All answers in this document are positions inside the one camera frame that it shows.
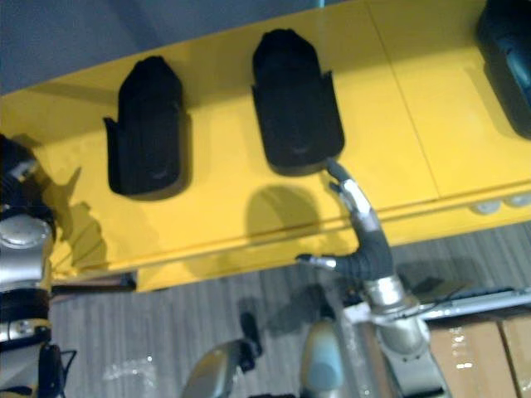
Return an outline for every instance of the silver metal part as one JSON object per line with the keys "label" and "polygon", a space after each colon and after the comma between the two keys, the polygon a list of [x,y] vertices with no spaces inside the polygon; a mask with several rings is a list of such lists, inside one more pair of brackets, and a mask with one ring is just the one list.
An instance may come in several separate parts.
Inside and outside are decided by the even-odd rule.
{"label": "silver metal part", "polygon": [[15,168],[11,169],[9,174],[15,177],[18,181],[23,182],[29,174],[35,172],[38,164],[37,160],[33,158],[23,160],[19,162]]}
{"label": "silver metal part", "polygon": [[22,319],[0,323],[0,342],[35,336],[38,328],[51,329],[51,323],[45,319]]}
{"label": "silver metal part", "polygon": [[50,289],[52,235],[47,223],[29,215],[0,222],[0,292],[16,288]]}
{"label": "silver metal part", "polygon": [[371,211],[372,206],[367,197],[359,187],[358,183],[353,179],[349,179],[340,183],[341,192],[339,196],[350,211],[356,211],[365,215]]}
{"label": "silver metal part", "polygon": [[424,321],[412,317],[377,325],[377,337],[403,396],[451,397]]}
{"label": "silver metal part", "polygon": [[232,390],[241,341],[227,342],[208,352],[193,368],[181,398],[225,398]]}
{"label": "silver metal part", "polygon": [[298,260],[301,264],[311,265],[313,267],[334,270],[336,267],[336,260],[333,257],[318,257],[311,255],[304,260]]}
{"label": "silver metal part", "polygon": [[363,282],[363,290],[375,315],[393,314],[415,308],[417,301],[406,294],[397,275]]}
{"label": "silver metal part", "polygon": [[419,307],[420,317],[425,320],[459,317],[471,313],[483,313],[495,309],[531,304],[531,288],[458,298],[447,303],[423,304]]}

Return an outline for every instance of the gray carpet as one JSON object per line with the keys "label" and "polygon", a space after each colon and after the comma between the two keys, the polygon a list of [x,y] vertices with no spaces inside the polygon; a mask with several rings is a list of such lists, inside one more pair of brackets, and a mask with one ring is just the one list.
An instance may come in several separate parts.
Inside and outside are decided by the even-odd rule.
{"label": "gray carpet", "polygon": [[[415,285],[428,276],[474,286],[531,285],[531,222],[393,249]],[[240,337],[252,311],[265,355],[232,396],[296,392],[304,336],[324,298],[336,308],[348,281],[292,265],[150,294],[105,294],[54,304],[54,339],[79,356],[68,397],[177,397],[195,361]]]}

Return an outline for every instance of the yellow tabletop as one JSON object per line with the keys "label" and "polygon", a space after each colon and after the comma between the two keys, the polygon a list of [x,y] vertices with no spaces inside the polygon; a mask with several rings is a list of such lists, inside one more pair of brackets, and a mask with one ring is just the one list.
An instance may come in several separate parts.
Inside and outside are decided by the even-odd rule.
{"label": "yellow tabletop", "polygon": [[[426,159],[364,2],[346,2],[165,46],[6,95],[2,130],[32,143],[53,181],[61,238],[56,272],[192,255],[326,228],[341,217],[322,175],[268,167],[251,98],[251,58],[264,32],[291,27],[332,70],[346,135],[341,162],[378,209],[437,197]],[[192,183],[163,201],[114,194],[101,118],[138,60],[162,55],[184,86]]]}
{"label": "yellow tabletop", "polygon": [[[55,278],[173,262],[172,269],[186,266],[197,280],[248,270],[242,262],[255,255],[253,248],[271,248],[269,258],[251,262],[257,269],[288,261],[305,241],[318,239],[321,247],[328,239],[321,234],[339,239],[334,231],[348,223],[326,192],[326,176],[280,177],[266,163],[251,58],[262,34],[275,28],[295,29],[315,46],[322,70],[333,71],[346,138],[339,160],[384,221],[529,189],[531,142],[510,130],[474,43],[482,7],[475,0],[343,2],[4,96],[2,131],[30,145],[49,177],[41,179],[59,226]],[[116,117],[121,83],[136,61],[151,55],[163,56],[183,82],[192,181],[175,197],[138,201],[109,189],[102,117]],[[456,224],[449,229],[458,231],[460,216],[452,214],[448,220]],[[450,226],[438,217],[433,226]],[[433,236],[422,233],[426,220],[418,231],[388,224],[391,241]],[[296,248],[276,246],[301,236],[315,238]],[[187,260],[205,254],[212,261]]]}

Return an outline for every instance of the black object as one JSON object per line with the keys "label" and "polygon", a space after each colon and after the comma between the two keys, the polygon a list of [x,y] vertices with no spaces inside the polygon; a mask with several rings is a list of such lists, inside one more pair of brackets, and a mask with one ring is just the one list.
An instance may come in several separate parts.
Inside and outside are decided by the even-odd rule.
{"label": "black object", "polygon": [[477,34],[485,71],[509,122],[531,139],[531,2],[489,0]]}
{"label": "black object", "polygon": [[56,398],[65,390],[65,382],[61,350],[56,345],[42,346],[39,356],[38,398]]}
{"label": "black object", "polygon": [[119,89],[118,123],[104,118],[114,192],[145,194],[183,182],[182,91],[161,56],[138,62],[129,73]]}
{"label": "black object", "polygon": [[317,172],[339,155],[343,128],[331,72],[293,30],[266,33],[253,56],[256,113],[271,168],[287,176]]}
{"label": "black object", "polygon": [[55,237],[53,213],[42,201],[41,188],[33,175],[37,162],[32,153],[0,134],[0,156],[0,220],[28,214],[46,221]]}

